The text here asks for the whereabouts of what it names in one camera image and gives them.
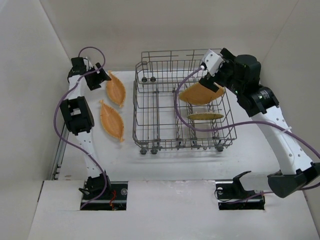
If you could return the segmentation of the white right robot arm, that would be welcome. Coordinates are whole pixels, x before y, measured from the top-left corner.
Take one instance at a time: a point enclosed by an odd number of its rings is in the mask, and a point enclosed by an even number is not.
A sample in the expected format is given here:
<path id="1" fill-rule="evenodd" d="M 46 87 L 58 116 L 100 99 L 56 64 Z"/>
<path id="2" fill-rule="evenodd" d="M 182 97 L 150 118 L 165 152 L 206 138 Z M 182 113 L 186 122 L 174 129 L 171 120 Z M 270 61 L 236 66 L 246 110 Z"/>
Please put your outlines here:
<path id="1" fill-rule="evenodd" d="M 275 195 L 285 198 L 319 177 L 319 163 L 301 147 L 307 143 L 290 130 L 273 91 L 260 84 L 262 66 L 255 56 L 235 56 L 226 48 L 220 53 L 208 49 L 200 65 L 207 75 L 199 83 L 211 91 L 218 84 L 235 94 L 237 103 L 265 136 L 279 164 L 279 171 L 267 176 Z"/>

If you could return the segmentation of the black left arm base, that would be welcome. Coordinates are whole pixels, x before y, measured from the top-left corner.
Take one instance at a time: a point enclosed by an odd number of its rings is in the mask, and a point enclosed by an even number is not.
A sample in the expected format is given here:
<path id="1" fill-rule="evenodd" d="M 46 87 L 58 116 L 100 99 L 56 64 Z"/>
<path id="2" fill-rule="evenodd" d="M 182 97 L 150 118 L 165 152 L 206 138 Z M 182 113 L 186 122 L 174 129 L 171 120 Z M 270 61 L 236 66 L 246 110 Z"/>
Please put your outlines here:
<path id="1" fill-rule="evenodd" d="M 89 177 L 81 192 L 81 211 L 125 211 L 127 209 L 129 183 L 105 181 L 103 175 Z"/>

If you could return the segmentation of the small woven fish-shaped tray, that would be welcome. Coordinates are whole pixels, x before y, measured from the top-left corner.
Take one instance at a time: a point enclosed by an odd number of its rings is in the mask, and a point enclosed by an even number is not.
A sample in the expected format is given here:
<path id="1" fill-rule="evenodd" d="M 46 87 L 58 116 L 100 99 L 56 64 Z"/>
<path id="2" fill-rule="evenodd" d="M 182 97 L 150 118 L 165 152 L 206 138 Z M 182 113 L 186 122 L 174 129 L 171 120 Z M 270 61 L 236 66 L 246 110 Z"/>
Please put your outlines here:
<path id="1" fill-rule="evenodd" d="M 124 121 L 120 114 L 104 100 L 100 100 L 100 122 L 103 129 L 113 138 L 122 143 L 124 139 Z"/>

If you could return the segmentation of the woven leaf-shaped tray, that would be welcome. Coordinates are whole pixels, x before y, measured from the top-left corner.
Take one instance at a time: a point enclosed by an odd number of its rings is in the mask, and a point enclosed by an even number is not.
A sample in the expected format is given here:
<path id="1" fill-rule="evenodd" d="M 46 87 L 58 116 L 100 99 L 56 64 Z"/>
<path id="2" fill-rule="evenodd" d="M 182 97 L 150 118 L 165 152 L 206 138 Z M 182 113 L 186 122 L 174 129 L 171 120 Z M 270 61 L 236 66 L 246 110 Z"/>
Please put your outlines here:
<path id="1" fill-rule="evenodd" d="M 224 93 L 225 88 L 216 83 L 213 84 L 213 90 L 211 90 L 197 82 L 183 90 L 178 96 L 183 102 L 202 106 L 222 97 Z"/>

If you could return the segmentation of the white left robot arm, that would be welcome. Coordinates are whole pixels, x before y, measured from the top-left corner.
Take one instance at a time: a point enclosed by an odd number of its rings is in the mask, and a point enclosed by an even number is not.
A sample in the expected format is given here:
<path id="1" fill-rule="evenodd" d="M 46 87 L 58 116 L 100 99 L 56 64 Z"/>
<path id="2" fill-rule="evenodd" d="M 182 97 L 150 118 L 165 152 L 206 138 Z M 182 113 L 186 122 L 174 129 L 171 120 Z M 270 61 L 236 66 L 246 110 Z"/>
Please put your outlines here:
<path id="1" fill-rule="evenodd" d="M 99 177 L 102 171 L 97 166 L 98 157 L 93 142 L 93 127 L 95 121 L 85 98 L 85 89 L 93 91 L 101 87 L 104 81 L 111 78 L 102 68 L 100 63 L 92 65 L 84 57 L 74 57 L 71 59 L 72 68 L 68 73 L 67 80 L 69 89 L 72 90 L 60 104 L 66 127 L 78 141 L 78 146 L 84 153 L 87 176 L 91 178 Z"/>

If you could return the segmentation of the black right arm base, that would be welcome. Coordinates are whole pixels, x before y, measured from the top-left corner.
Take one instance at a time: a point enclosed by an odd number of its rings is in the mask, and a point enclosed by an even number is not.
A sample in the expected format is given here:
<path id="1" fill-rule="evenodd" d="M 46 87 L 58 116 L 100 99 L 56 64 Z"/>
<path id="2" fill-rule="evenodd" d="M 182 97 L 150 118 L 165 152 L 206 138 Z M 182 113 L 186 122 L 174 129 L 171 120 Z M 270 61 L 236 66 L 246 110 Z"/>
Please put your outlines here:
<path id="1" fill-rule="evenodd" d="M 251 171 L 242 172 L 232 179 L 215 181 L 214 197 L 220 211 L 264 210 L 265 197 L 262 191 L 245 190 L 240 179 Z"/>

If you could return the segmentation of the round woven green plate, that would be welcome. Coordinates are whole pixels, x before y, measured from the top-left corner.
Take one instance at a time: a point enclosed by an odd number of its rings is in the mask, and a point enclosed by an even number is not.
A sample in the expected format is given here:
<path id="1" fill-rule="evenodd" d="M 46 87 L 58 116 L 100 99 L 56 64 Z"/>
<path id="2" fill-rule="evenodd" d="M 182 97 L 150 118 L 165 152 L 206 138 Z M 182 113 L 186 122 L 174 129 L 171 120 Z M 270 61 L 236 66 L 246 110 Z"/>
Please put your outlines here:
<path id="1" fill-rule="evenodd" d="M 223 118 L 224 115 L 213 112 L 193 113 L 189 114 L 187 118 L 194 121 L 206 121 L 206 120 L 217 120 Z"/>

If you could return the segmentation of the large woven fish-shaped tray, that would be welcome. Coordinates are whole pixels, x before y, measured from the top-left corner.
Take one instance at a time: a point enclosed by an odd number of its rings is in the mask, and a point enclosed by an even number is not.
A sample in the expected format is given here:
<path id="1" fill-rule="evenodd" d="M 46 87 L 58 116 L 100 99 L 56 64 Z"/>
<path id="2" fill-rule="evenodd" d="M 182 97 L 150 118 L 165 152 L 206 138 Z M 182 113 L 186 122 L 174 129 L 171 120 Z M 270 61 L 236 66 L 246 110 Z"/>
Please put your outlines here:
<path id="1" fill-rule="evenodd" d="M 111 70 L 108 71 L 108 76 L 110 80 L 106 83 L 106 94 L 113 103 L 123 108 L 127 95 L 126 88 L 123 82 Z"/>

